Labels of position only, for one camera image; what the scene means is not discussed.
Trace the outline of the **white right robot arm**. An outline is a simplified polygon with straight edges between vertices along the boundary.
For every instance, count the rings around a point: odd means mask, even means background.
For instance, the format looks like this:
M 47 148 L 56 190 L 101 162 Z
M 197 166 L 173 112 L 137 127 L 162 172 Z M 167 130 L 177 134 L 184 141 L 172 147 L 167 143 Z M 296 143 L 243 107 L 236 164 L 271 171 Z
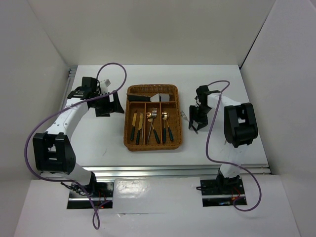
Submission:
M 244 153 L 259 131 L 253 105 L 237 102 L 224 96 L 223 92 L 210 90 L 208 85 L 196 89 L 196 105 L 189 107 L 189 128 L 199 131 L 209 127 L 205 154 L 209 161 L 220 165 L 213 188 L 220 194 L 229 194 L 239 185 Z M 221 122 L 220 132 L 225 140 L 220 144 L 220 152 L 212 158 L 209 145 L 217 119 Z

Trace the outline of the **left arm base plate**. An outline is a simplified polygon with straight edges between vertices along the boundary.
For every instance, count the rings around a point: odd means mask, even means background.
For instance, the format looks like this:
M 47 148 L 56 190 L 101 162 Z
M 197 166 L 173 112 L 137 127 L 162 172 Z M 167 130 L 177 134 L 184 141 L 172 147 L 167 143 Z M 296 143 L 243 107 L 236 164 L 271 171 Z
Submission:
M 70 187 L 67 209 L 91 209 L 89 198 L 83 190 L 75 184 L 67 185 Z M 113 208 L 114 182 L 100 182 L 94 193 L 89 193 L 92 202 L 97 208 Z

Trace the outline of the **silver fork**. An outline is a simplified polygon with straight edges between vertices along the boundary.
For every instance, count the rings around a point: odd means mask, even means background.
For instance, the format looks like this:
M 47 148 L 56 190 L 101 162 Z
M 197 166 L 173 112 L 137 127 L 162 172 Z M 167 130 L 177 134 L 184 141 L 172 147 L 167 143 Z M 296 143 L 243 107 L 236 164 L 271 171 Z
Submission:
M 148 133 L 147 144 L 149 143 L 151 131 L 153 128 L 153 121 L 157 117 L 157 113 L 158 113 L 157 108 L 153 108 L 151 112 L 146 112 L 147 120 L 150 122 L 150 129 Z

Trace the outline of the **gold spoon green handle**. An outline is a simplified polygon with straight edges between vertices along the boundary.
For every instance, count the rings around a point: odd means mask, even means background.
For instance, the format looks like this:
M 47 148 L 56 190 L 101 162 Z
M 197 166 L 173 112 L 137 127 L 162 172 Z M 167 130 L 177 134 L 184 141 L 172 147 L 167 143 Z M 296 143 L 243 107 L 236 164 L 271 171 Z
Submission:
M 164 121 L 164 126 L 163 126 L 163 131 L 162 131 L 162 143 L 166 143 L 166 120 L 167 120 L 167 115 L 163 116 L 163 121 Z
M 162 119 L 163 119 L 163 116 L 164 116 L 164 115 L 167 115 L 167 120 L 166 120 L 166 133 L 168 133 L 168 135 L 169 135 L 169 140 L 170 140 L 171 142 L 173 142 L 173 141 L 174 141 L 173 134 L 172 134 L 171 128 L 170 128 L 169 123 L 168 123 L 169 113 L 168 113 L 168 112 L 162 112 L 162 113 L 161 113 Z

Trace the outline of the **black handled metal spatula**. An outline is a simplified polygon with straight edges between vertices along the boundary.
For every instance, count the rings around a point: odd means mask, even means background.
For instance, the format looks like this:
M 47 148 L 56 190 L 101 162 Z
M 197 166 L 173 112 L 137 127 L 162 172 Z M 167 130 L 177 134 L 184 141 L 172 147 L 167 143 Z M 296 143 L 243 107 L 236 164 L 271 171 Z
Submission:
M 140 94 L 127 94 L 127 99 L 131 102 L 160 102 L 160 95 L 154 96 L 140 95 Z

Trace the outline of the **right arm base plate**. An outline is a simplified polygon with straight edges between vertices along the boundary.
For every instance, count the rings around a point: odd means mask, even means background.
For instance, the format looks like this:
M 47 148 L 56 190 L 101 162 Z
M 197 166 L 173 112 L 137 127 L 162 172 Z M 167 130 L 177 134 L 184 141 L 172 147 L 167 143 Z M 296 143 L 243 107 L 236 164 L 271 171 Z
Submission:
M 215 179 L 200 180 L 196 190 L 201 192 L 202 206 L 247 205 L 243 181 L 239 178 L 236 184 L 220 187 Z

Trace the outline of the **silver cake server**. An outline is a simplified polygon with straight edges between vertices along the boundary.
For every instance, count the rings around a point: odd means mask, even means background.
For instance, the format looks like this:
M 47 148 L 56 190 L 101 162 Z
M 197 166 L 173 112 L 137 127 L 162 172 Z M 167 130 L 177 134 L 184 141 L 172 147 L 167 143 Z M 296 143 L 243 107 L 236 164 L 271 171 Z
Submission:
M 172 101 L 172 96 L 165 93 L 157 93 L 150 97 L 151 102 L 170 102 Z

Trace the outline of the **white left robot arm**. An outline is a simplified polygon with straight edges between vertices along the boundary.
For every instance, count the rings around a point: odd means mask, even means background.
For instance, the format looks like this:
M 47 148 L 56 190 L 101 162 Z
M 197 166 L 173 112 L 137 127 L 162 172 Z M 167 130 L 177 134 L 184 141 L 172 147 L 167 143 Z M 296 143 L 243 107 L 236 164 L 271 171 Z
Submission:
M 99 81 L 83 77 L 81 86 L 67 96 L 64 111 L 44 132 L 33 137 L 36 168 L 39 171 L 57 173 L 73 184 L 68 188 L 86 197 L 101 193 L 104 184 L 97 182 L 92 171 L 85 170 L 76 162 L 71 137 L 81 118 L 93 108 L 97 117 L 108 117 L 111 113 L 123 113 L 117 92 L 109 97 L 110 81 Z

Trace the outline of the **gold fork green handle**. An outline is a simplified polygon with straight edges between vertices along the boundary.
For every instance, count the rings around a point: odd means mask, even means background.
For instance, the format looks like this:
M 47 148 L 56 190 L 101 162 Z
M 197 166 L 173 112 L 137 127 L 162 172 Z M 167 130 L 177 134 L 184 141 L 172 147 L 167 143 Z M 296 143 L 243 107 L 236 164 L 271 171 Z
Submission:
M 152 131 L 154 133 L 154 136 L 155 136 L 155 140 L 156 142 L 159 144 L 160 143 L 160 139 L 159 139 L 159 136 L 158 136 L 158 133 L 156 131 L 156 129 L 154 128 L 154 124 L 153 124 L 153 128 L 152 128 Z

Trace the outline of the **silver spoon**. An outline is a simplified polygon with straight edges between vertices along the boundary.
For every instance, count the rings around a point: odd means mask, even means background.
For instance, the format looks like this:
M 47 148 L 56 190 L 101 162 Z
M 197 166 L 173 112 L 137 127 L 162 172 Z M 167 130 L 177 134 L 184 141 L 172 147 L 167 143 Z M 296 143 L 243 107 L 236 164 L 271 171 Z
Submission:
M 190 121 L 190 120 L 188 119 L 188 117 L 186 116 L 186 114 L 185 114 L 183 111 L 181 111 L 181 117 L 182 117 L 184 120 L 186 120 L 187 122 Z

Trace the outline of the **gold knife green handle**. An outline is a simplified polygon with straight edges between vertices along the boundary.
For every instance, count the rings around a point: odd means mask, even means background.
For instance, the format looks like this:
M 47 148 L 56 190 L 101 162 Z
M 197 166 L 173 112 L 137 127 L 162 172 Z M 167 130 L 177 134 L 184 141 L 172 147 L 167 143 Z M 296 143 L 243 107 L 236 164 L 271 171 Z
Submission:
M 139 118 L 138 132 L 137 132 L 137 138 L 136 138 L 136 145 L 140 144 L 140 139 L 142 137 L 143 120 L 144 120 L 144 114 L 141 113 L 140 114 L 140 118 Z
M 134 140 L 134 136 L 135 136 L 135 125 L 136 125 L 136 118 L 137 118 L 137 110 L 134 112 L 133 114 L 133 119 L 132 119 L 132 130 L 131 130 L 131 134 L 130 134 L 130 141 Z

